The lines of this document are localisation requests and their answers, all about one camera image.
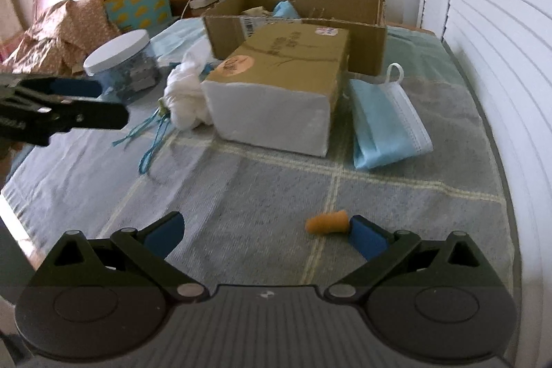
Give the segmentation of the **jar with white lid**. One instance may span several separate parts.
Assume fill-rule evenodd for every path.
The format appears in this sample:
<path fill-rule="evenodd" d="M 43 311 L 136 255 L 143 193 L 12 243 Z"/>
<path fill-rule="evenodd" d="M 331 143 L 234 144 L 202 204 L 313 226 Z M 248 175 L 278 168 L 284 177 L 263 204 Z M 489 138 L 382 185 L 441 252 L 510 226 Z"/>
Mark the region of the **jar with white lid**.
<path fill-rule="evenodd" d="M 125 105 L 159 81 L 159 68 L 145 29 L 123 33 L 94 50 L 83 62 L 86 74 L 98 81 L 102 96 Z"/>

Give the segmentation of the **light blue face mask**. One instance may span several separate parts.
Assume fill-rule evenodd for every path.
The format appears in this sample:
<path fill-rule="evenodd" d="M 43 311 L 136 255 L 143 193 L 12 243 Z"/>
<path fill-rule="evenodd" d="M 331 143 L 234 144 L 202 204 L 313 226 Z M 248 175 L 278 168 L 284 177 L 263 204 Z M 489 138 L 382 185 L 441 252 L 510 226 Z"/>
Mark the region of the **light blue face mask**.
<path fill-rule="evenodd" d="M 281 1 L 276 4 L 275 8 L 272 11 L 272 17 L 276 19 L 300 19 L 300 15 L 297 13 L 293 4 L 288 0 Z"/>

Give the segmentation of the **gold tissue box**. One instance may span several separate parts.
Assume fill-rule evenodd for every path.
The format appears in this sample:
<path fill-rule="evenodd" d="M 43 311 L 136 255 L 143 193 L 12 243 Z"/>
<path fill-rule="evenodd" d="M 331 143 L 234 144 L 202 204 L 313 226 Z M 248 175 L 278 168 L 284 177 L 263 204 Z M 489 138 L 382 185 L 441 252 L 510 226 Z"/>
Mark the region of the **gold tissue box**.
<path fill-rule="evenodd" d="M 326 156 L 350 33 L 278 21 L 247 38 L 201 82 L 223 139 Z"/>

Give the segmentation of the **orange soft toy piece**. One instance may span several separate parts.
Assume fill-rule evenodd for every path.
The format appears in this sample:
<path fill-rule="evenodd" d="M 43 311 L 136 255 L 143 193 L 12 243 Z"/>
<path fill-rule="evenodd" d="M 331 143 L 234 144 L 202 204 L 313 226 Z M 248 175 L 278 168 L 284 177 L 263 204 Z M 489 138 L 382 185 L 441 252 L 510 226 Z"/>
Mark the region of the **orange soft toy piece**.
<path fill-rule="evenodd" d="M 320 214 L 305 222 L 305 231 L 311 235 L 330 235 L 349 232 L 350 221 L 345 210 Z"/>

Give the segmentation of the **beige printed cloth bag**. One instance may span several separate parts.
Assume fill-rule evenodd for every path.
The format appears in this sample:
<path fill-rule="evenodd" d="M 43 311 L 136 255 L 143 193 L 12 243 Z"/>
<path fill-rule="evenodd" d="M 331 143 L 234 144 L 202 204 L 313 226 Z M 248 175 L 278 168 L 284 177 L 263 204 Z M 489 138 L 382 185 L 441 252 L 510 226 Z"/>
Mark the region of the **beige printed cloth bag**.
<path fill-rule="evenodd" d="M 248 8 L 246 10 L 243 10 L 241 14 L 243 16 L 250 16 L 250 17 L 271 17 L 272 16 L 272 12 L 265 9 L 264 7 Z"/>

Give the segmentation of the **white louvered closet door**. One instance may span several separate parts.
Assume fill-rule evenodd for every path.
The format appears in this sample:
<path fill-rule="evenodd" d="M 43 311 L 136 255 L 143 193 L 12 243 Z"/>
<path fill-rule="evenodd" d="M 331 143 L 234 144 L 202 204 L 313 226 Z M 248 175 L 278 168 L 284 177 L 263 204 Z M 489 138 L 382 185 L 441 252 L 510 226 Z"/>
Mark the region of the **white louvered closet door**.
<path fill-rule="evenodd" d="M 551 359 L 551 0 L 420 0 L 452 50 L 502 159 L 521 260 L 517 361 Z"/>

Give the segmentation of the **brown dotted blanket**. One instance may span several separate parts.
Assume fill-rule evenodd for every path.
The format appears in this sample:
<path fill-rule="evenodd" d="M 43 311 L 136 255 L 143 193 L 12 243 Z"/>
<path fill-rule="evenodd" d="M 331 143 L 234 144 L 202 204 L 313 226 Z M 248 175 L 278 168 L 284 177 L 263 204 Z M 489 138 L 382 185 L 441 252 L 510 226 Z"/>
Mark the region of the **brown dotted blanket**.
<path fill-rule="evenodd" d="M 1 63 L 3 73 L 81 77 L 86 58 L 121 34 L 103 0 L 63 0 L 45 10 Z"/>

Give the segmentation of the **grey plaid table towel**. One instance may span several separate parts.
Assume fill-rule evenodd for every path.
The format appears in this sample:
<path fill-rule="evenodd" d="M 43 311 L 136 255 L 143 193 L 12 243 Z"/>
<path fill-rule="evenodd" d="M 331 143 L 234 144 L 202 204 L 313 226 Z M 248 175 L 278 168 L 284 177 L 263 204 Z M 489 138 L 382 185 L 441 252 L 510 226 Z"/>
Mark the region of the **grey plaid table towel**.
<path fill-rule="evenodd" d="M 169 132 L 141 174 L 154 129 L 130 141 L 123 132 L 75 130 L 22 155 L 1 210 L 40 253 L 68 230 L 107 237 L 180 211 L 184 240 L 168 259 L 208 285 L 334 282 L 362 257 L 345 237 L 314 237 L 304 224 L 345 210 L 424 239 L 467 232 L 512 285 L 515 244 L 502 180 L 460 72 L 438 38 L 398 27 L 387 31 L 385 62 L 404 68 L 402 86 L 430 135 L 430 154 L 356 170 L 347 104 L 324 158 L 227 142 L 199 127 Z"/>

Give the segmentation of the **blue mask stack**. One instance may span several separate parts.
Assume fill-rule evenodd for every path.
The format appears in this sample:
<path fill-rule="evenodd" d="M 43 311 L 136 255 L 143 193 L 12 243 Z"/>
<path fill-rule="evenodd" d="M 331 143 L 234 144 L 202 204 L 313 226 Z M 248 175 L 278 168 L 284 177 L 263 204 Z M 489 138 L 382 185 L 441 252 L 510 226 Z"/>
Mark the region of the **blue mask stack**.
<path fill-rule="evenodd" d="M 393 62 L 385 79 L 348 81 L 354 124 L 353 164 L 357 170 L 391 165 L 433 151 L 427 129 L 401 83 L 402 66 Z"/>

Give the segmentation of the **white cloth sock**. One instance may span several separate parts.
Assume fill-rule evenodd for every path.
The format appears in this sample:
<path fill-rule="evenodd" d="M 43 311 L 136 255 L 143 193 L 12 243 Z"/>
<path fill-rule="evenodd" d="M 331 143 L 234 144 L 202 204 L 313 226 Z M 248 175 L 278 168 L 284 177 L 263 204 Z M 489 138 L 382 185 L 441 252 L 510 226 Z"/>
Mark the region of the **white cloth sock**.
<path fill-rule="evenodd" d="M 211 51 L 203 43 L 188 49 L 180 64 L 171 70 L 164 89 L 163 103 L 172 125 L 181 131 L 198 125 L 212 125 L 200 75 L 211 61 Z"/>

